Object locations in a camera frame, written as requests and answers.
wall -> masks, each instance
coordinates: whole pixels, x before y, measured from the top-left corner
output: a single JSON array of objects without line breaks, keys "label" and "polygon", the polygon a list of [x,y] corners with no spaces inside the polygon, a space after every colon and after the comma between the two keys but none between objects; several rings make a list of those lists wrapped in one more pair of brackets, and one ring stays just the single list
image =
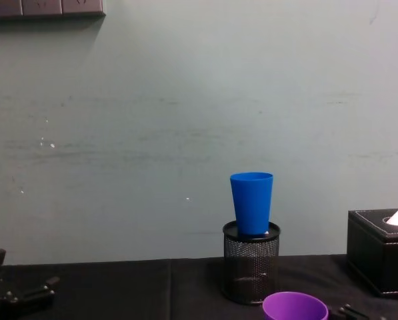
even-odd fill
[{"label": "wall", "polygon": [[398,0],[108,0],[0,24],[9,263],[208,257],[229,176],[275,174],[284,255],[398,207]]}]

black table surface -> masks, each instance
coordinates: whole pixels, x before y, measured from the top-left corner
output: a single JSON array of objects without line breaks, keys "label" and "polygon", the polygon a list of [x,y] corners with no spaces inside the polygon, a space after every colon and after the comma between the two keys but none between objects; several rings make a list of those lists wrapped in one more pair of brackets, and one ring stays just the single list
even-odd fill
[{"label": "black table surface", "polygon": [[[222,296],[221,267],[221,258],[6,266],[5,277],[21,287],[61,278],[52,309],[25,320],[263,319],[260,306]],[[280,257],[279,274],[282,291],[308,293],[334,307],[350,303],[372,317],[398,320],[398,300],[374,296],[350,276],[344,255]]]}]

tissue box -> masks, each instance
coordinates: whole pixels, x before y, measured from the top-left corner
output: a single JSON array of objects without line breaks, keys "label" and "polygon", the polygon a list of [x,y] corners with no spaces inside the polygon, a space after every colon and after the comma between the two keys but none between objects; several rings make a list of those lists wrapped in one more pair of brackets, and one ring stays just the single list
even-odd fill
[{"label": "tissue box", "polygon": [[398,298],[398,209],[349,211],[347,262],[381,297]]}]

